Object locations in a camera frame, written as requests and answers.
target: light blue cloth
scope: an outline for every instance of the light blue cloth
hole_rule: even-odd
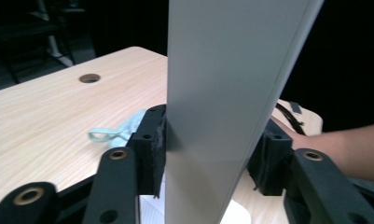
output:
[[[145,115],[146,110],[139,110],[130,118],[125,120],[119,127],[114,129],[92,128],[88,132],[88,137],[93,142],[108,142],[109,147],[125,147],[135,133]]]

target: black cable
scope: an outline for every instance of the black cable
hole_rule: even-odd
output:
[[[299,134],[306,135],[303,131],[299,121],[289,112],[285,107],[280,105],[279,103],[276,104],[276,108],[282,112],[282,114],[285,116],[285,118],[288,120],[288,122],[291,124],[292,128],[295,130],[295,132]]]

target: gray panel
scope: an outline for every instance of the gray panel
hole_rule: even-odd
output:
[[[219,223],[321,0],[171,0],[166,223]]]

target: wooden table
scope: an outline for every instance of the wooden table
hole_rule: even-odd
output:
[[[95,174],[108,147],[92,142],[89,129],[116,129],[138,110],[165,104],[166,85],[167,58],[129,48],[0,91],[0,201],[30,182],[48,181],[60,191]],[[303,110],[298,119],[314,124],[307,133],[321,131],[314,113]],[[282,199],[251,187],[245,174],[233,200],[253,223],[286,222]]]

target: brass insert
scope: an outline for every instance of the brass insert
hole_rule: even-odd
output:
[[[109,155],[111,160],[121,160],[127,156],[128,156],[128,152],[125,150],[121,150],[121,149],[115,150],[111,152],[111,154]]]
[[[26,205],[29,203],[33,203],[40,199],[44,195],[44,190],[42,188],[33,187],[28,188],[22,191],[18,196],[14,199],[14,204],[16,205]]]
[[[312,151],[303,153],[303,156],[311,161],[321,161],[324,159],[320,154],[317,154]]]

